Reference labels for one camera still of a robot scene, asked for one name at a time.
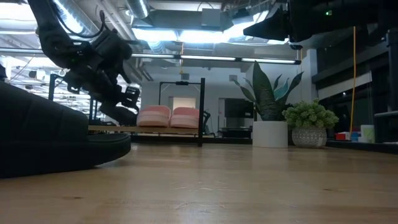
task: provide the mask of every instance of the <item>white planter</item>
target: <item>white planter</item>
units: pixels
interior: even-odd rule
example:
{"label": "white planter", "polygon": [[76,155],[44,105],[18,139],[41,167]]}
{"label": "white planter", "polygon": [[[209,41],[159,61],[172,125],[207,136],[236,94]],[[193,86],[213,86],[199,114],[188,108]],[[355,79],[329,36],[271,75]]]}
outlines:
{"label": "white planter", "polygon": [[287,148],[287,123],[285,121],[253,122],[253,146]]}

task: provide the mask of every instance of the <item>robotic arm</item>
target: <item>robotic arm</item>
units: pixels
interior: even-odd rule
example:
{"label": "robotic arm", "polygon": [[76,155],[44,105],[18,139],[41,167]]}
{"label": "robotic arm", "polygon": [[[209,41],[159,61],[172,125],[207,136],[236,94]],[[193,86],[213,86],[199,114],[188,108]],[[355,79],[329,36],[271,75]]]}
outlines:
{"label": "robotic arm", "polygon": [[123,70],[123,60],[131,57],[132,50],[125,40],[118,37],[115,30],[109,30],[103,22],[98,36],[92,44],[88,41],[73,40],[62,28],[68,29],[59,16],[57,5],[52,0],[28,0],[39,27],[39,39],[44,54],[56,65],[68,68],[63,78],[68,83],[68,91],[79,94],[87,90],[91,97],[102,102],[100,110],[124,125],[136,125],[137,115],[123,106],[134,108],[140,91],[128,87],[122,92],[117,77],[120,74],[130,83]]}

